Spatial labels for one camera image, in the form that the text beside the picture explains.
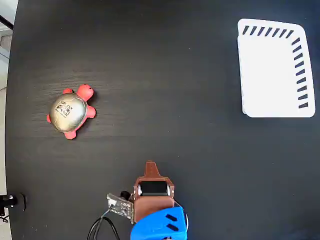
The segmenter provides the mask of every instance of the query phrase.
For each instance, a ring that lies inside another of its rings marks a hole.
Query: blue robot part
[[[181,206],[152,213],[137,222],[130,240],[187,240],[185,212]]]

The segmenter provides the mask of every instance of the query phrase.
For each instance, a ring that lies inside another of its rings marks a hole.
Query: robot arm
[[[184,209],[174,200],[175,185],[148,161],[127,199],[107,195],[111,212],[131,220],[130,240],[186,240],[188,223]]]

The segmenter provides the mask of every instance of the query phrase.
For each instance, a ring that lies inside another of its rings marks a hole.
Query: circuit board
[[[111,212],[126,217],[131,220],[132,224],[134,223],[134,204],[132,202],[111,193],[106,196],[106,199]]]

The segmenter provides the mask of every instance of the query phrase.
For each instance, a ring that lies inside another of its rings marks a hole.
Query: turtle leg
[[[66,88],[65,90],[63,90],[63,94],[72,94],[72,89]]]
[[[93,106],[88,105],[88,110],[86,112],[86,116],[90,119],[93,119],[96,115],[96,110]]]
[[[64,133],[65,138],[66,138],[66,139],[69,139],[69,140],[74,139],[74,138],[76,137],[76,135],[77,135],[77,134],[76,134],[76,131],[75,131],[75,130]]]
[[[50,115],[49,115],[49,114],[46,115],[46,121],[47,121],[48,123],[51,123]]]

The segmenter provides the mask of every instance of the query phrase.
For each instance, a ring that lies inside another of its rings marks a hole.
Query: sticker on turtle shell
[[[58,113],[60,113],[64,118],[66,118],[70,114],[72,107],[68,105],[65,101],[61,101],[56,106],[55,110]]]

